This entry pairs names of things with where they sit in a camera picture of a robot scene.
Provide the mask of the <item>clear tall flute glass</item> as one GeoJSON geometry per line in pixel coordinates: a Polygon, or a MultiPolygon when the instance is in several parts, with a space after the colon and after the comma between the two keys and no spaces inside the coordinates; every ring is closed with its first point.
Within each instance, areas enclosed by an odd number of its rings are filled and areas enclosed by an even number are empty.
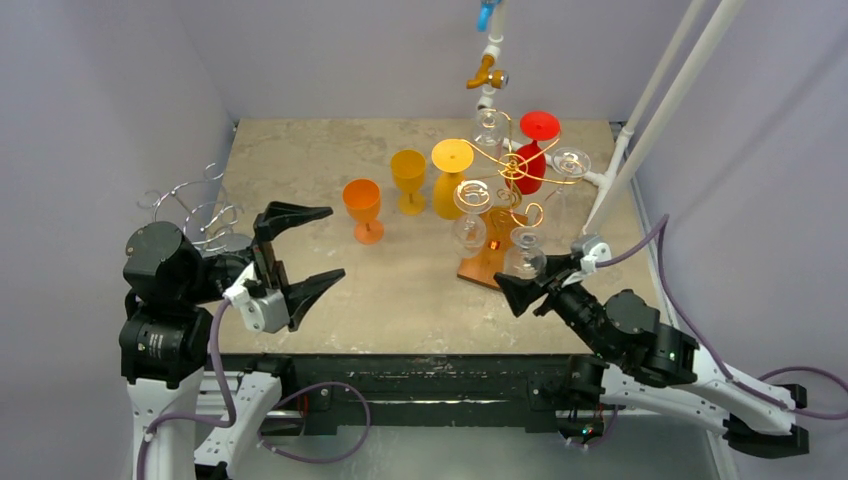
{"type": "Polygon", "coordinates": [[[587,153],[575,147],[562,147],[551,156],[552,168],[558,181],[555,189],[545,198],[543,207],[544,227],[549,245],[556,249],[566,244],[567,191],[568,186],[581,181],[591,169],[587,153]]]}

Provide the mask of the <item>gold rack with wooden base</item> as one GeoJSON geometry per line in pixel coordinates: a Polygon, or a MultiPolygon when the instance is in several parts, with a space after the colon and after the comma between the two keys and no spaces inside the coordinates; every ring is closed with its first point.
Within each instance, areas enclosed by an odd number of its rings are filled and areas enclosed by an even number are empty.
{"type": "MultiPolygon", "coordinates": [[[[513,128],[515,126],[519,128],[521,118],[515,124],[512,118],[507,113],[505,114],[508,126],[504,140],[508,139],[512,143],[510,150],[517,149],[518,147],[512,141],[513,128]]],[[[514,164],[506,162],[508,153],[505,152],[504,140],[502,146],[495,151],[481,149],[471,139],[467,142],[474,152],[494,164],[495,172],[489,176],[467,179],[482,180],[488,184],[493,206],[482,216],[488,227],[488,240],[478,255],[473,258],[462,258],[457,270],[459,279],[479,286],[497,289],[494,275],[499,272],[504,273],[504,256],[513,246],[510,239],[512,230],[518,227],[535,227],[542,231],[542,223],[545,219],[544,200],[558,184],[556,174],[551,166],[551,156],[557,149],[562,148],[558,146],[560,136],[561,130],[556,139],[539,143],[546,159],[546,173],[542,179],[542,187],[536,193],[526,196],[522,196],[514,185],[507,184],[505,181],[507,173],[514,169],[514,164]]]]}

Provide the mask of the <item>clear wine glass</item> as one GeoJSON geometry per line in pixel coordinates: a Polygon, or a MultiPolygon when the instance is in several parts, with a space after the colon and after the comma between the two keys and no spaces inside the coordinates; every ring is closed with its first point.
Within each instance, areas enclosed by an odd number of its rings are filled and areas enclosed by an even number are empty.
{"type": "Polygon", "coordinates": [[[482,216],[493,206],[488,184],[482,180],[464,180],[453,193],[461,215],[451,228],[456,253],[464,259],[478,255],[488,240],[488,227],[482,216]]]}

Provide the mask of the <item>red plastic wine glass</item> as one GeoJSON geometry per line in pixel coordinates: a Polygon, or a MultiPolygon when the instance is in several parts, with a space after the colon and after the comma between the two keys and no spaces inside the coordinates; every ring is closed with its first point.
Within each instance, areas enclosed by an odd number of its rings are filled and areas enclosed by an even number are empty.
{"type": "Polygon", "coordinates": [[[507,173],[505,181],[514,185],[522,196],[536,193],[542,187],[546,173],[546,159],[540,142],[556,139],[561,127],[557,118],[546,111],[531,111],[519,122],[521,132],[530,140],[526,145],[510,150],[512,143],[504,140],[506,162],[514,169],[507,173]]]}

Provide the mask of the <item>clear short glass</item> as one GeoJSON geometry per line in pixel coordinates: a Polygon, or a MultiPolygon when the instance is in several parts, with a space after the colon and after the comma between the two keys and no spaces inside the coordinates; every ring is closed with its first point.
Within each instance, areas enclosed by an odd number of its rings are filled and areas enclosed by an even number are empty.
{"type": "Polygon", "coordinates": [[[474,118],[471,141],[479,148],[495,151],[502,144],[508,126],[508,120],[501,112],[493,108],[481,108],[474,118]]]}
{"type": "Polygon", "coordinates": [[[545,235],[535,227],[518,227],[512,230],[513,246],[505,253],[503,272],[521,279],[534,279],[541,275],[547,265],[542,250],[545,235]]]}

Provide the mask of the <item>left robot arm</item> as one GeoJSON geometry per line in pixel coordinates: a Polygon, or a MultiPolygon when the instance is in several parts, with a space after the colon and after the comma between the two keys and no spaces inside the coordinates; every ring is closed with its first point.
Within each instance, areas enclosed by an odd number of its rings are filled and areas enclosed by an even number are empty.
{"type": "Polygon", "coordinates": [[[248,247],[203,256],[175,224],[131,235],[123,276],[127,315],[118,343],[133,415],[137,479],[232,479],[264,416],[297,399],[288,361],[260,361],[237,390],[220,353],[224,313],[257,333],[296,331],[344,276],[335,269],[291,282],[273,243],[286,230],[329,217],[329,207],[273,201],[248,247]]]}

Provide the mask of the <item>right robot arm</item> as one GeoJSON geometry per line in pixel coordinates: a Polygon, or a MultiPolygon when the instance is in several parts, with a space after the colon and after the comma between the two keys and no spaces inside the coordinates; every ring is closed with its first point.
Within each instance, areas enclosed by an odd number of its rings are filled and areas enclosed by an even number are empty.
{"type": "Polygon", "coordinates": [[[688,419],[753,457],[809,453],[809,433],[794,412],[806,406],[804,387],[761,383],[721,366],[633,290],[600,302],[580,281],[567,282],[576,271],[573,255],[556,255],[534,279],[494,276],[515,316],[555,313],[590,349],[569,361],[563,379],[536,392],[572,410],[605,403],[688,419]]]}

